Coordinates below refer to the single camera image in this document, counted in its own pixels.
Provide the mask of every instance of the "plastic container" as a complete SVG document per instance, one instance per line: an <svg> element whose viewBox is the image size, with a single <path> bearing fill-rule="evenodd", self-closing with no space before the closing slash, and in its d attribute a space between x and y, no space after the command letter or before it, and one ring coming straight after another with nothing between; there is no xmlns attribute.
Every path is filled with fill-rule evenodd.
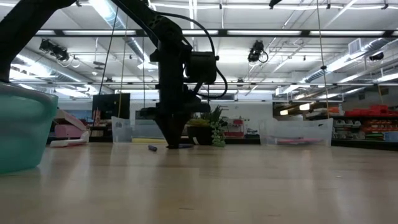
<svg viewBox="0 0 398 224"><path fill-rule="evenodd" d="M261 144L330 146L333 118L318 121L278 121L272 118L260 121L259 131Z"/></svg>
<svg viewBox="0 0 398 224"><path fill-rule="evenodd" d="M132 127L130 119L122 119L115 116L113 116L111 119L113 143L131 142Z"/></svg>
<svg viewBox="0 0 398 224"><path fill-rule="evenodd" d="M37 166L58 97L0 83L0 173Z"/></svg>
<svg viewBox="0 0 398 224"><path fill-rule="evenodd" d="M133 127L132 137L147 138L147 139L164 139L162 131L155 123L155 121L153 122L153 124L136 124Z"/></svg>

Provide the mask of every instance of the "wall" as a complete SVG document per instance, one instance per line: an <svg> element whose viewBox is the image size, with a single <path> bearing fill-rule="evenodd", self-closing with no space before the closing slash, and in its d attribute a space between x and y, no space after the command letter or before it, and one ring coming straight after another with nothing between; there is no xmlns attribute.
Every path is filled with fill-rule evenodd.
<svg viewBox="0 0 398 224"><path fill-rule="evenodd" d="M261 103L241 103L241 102L214 102L210 103L212 109L217 105L223 106L224 111L222 116L229 118L248 119L245 124L246 128L257 130L259 127L259 121L262 119L272 118L272 103L261 102ZM146 103L146 107L155 106L155 103ZM92 104L90 101L60 101L58 107L63 110L91 110ZM144 107L143 103L131 102L130 105L130 119L134 123L136 118L136 110Z"/></svg>

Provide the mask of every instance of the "black robotic arm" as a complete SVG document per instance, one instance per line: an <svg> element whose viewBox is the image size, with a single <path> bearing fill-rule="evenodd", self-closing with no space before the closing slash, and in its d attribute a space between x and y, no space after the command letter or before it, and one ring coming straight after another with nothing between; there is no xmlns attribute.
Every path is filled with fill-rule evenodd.
<svg viewBox="0 0 398 224"><path fill-rule="evenodd" d="M20 0L1 21L0 82L9 81L12 60L35 33L58 9L72 5L75 0ZM159 103L156 108L141 112L152 117L162 130L169 148L177 148L182 129L194 112L207 112L208 104L196 97L203 83L216 79L214 52L192 52L181 28L167 17L151 10L145 1L112 0L131 19L141 26L157 50L151 62L159 63ZM197 83L191 91L184 83Z"/></svg>

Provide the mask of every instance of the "wooden table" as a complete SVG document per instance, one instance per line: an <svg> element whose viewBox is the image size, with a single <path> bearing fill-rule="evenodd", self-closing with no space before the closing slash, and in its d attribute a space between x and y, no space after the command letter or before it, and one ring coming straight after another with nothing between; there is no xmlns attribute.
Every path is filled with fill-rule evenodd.
<svg viewBox="0 0 398 224"><path fill-rule="evenodd" d="M227 146L47 149L0 176L1 223L397 223L398 153Z"/></svg>

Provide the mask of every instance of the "pink box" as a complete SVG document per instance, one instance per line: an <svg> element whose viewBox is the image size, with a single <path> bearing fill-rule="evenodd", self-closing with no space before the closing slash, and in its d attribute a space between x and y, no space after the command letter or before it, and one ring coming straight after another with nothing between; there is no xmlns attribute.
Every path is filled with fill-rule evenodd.
<svg viewBox="0 0 398 224"><path fill-rule="evenodd" d="M54 131L57 138L80 138L83 134L82 130L70 124L58 124Z"/></svg>

